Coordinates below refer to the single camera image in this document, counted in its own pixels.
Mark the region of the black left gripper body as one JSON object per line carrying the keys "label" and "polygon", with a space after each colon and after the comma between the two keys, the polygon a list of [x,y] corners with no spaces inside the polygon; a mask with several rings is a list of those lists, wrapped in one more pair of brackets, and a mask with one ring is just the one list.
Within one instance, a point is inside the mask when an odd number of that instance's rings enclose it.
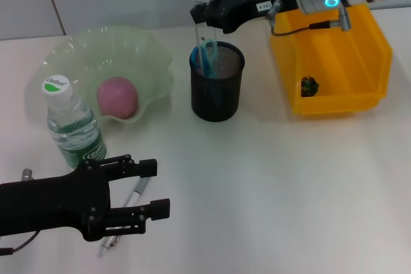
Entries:
{"label": "black left gripper body", "polygon": [[63,176],[1,184],[1,235],[71,227],[86,241],[105,237],[110,193],[100,165],[88,160]]}

